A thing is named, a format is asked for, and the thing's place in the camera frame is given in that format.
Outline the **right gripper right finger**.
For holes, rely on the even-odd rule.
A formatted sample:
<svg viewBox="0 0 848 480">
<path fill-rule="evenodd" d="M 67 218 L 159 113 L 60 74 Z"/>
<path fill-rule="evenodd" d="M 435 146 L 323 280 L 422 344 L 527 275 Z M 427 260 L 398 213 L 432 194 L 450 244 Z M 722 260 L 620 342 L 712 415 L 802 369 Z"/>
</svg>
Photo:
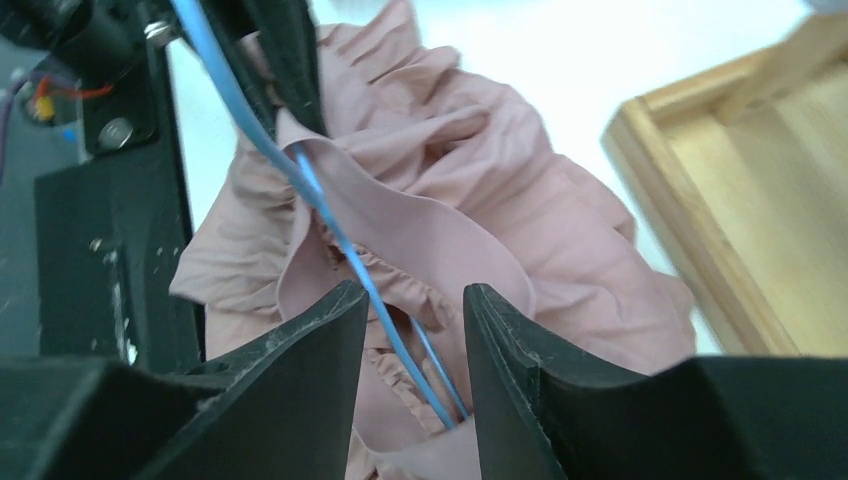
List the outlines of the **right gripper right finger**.
<svg viewBox="0 0 848 480">
<path fill-rule="evenodd" d="M 464 291 L 486 479 L 843 479 L 847 363 L 693 357 L 644 376 Z"/>
</svg>

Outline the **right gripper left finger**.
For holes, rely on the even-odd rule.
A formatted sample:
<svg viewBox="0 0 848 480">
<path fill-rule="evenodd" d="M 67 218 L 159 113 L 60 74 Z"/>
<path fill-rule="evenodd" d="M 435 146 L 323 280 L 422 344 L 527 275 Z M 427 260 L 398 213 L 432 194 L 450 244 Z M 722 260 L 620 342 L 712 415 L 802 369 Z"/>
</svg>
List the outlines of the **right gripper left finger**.
<svg viewBox="0 0 848 480">
<path fill-rule="evenodd" d="M 183 374 L 97 357 L 1 363 L 5 479 L 341 479 L 367 292 L 338 284 L 296 318 Z"/>
</svg>

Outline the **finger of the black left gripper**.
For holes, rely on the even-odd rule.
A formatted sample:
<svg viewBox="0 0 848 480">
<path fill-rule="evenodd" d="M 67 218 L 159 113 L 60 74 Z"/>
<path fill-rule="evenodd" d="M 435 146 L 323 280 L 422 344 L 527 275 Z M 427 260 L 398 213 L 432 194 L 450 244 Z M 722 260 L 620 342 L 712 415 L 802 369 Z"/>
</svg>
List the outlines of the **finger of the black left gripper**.
<svg viewBox="0 0 848 480">
<path fill-rule="evenodd" d="M 304 0 L 200 3 L 248 106 L 276 135 L 287 109 L 307 129 L 326 134 L 316 27 Z"/>
</svg>

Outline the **pink garment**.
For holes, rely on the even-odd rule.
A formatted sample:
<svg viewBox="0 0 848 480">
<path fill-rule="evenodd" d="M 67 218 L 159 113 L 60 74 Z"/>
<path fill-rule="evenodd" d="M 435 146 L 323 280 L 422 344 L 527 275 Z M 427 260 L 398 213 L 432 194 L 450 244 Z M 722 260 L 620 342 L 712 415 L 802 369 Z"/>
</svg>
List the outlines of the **pink garment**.
<svg viewBox="0 0 848 480">
<path fill-rule="evenodd" d="M 582 349 L 652 374 L 696 351 L 694 299 L 635 246 L 630 212 L 557 154 L 511 87 L 429 49 L 406 1 L 318 33 L 326 135 L 285 109 L 333 213 L 442 401 L 474 406 L 462 297 L 487 283 Z M 240 137 L 227 179 L 181 256 L 171 292 L 206 308 L 218 357 L 293 319 L 353 270 L 319 216 Z"/>
</svg>

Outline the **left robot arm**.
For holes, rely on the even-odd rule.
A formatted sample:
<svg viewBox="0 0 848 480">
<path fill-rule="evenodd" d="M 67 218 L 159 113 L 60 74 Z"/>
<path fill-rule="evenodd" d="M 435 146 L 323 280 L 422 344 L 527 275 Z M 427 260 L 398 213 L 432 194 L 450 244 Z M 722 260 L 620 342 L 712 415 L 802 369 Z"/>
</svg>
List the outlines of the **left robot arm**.
<svg viewBox="0 0 848 480">
<path fill-rule="evenodd" d="M 248 105 L 272 132 L 286 108 L 323 134 L 316 26 L 305 1 L 203 1 L 200 7 Z M 1 35 L 49 51 L 95 85 L 128 73 L 145 26 L 173 21 L 168 1 L 4 1 Z"/>
</svg>

